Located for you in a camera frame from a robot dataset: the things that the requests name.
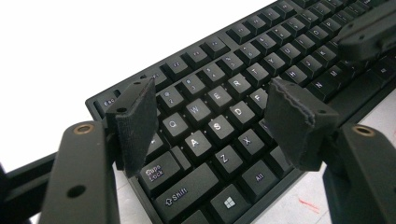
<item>shift key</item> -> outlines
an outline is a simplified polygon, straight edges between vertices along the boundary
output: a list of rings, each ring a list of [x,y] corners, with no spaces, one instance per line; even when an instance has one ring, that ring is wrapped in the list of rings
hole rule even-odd
[[[177,182],[155,200],[160,216],[165,223],[177,221],[180,215],[205,200],[219,185],[218,178],[204,163]]]

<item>space bar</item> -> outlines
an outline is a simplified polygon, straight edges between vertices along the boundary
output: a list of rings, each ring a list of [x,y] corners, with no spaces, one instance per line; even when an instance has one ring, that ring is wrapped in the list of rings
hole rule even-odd
[[[159,196],[155,205],[165,223],[174,222],[186,210],[204,200],[218,185],[218,178],[204,163]]]
[[[328,105],[340,114],[338,122],[342,124],[380,89],[380,80],[370,72],[364,73],[332,98]]]

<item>mounting hole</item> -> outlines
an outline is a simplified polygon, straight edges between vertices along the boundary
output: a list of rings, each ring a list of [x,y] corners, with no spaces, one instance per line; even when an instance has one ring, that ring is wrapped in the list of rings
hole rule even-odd
[[[354,126],[352,130],[355,133],[358,133],[360,135],[366,136],[366,137],[373,137],[375,135],[375,132],[369,128],[362,127],[362,126]]]
[[[126,108],[122,107],[122,108],[118,108],[117,112],[119,113],[125,113],[126,112]]]
[[[77,185],[67,191],[67,197],[74,199],[79,197],[84,192],[85,192],[85,186]]]
[[[91,124],[81,124],[74,129],[75,134],[90,133],[93,130],[93,125]]]

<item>black keyboard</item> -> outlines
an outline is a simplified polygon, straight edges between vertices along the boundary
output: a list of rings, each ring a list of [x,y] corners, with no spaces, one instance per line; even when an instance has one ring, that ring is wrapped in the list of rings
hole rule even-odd
[[[302,175],[265,126],[271,78],[306,88],[340,126],[393,91],[395,51],[360,63],[337,56],[340,29],[373,3],[276,1],[88,99],[100,120],[130,83],[155,77],[160,128],[129,179],[151,221],[249,223]]]

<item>black mechanical arm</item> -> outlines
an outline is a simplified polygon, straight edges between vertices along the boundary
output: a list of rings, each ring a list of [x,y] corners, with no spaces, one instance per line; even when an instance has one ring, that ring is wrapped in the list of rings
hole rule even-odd
[[[396,1],[348,24],[338,37],[339,55],[350,61],[394,48]],[[299,86],[272,80],[265,125],[296,168],[317,171],[327,163],[332,222],[396,223],[395,148],[370,127],[338,128],[337,117]],[[153,79],[131,84],[104,120],[68,128],[57,154],[8,174],[0,169],[0,223],[29,223],[40,211],[40,223],[120,223],[112,164],[137,174],[157,125]]]

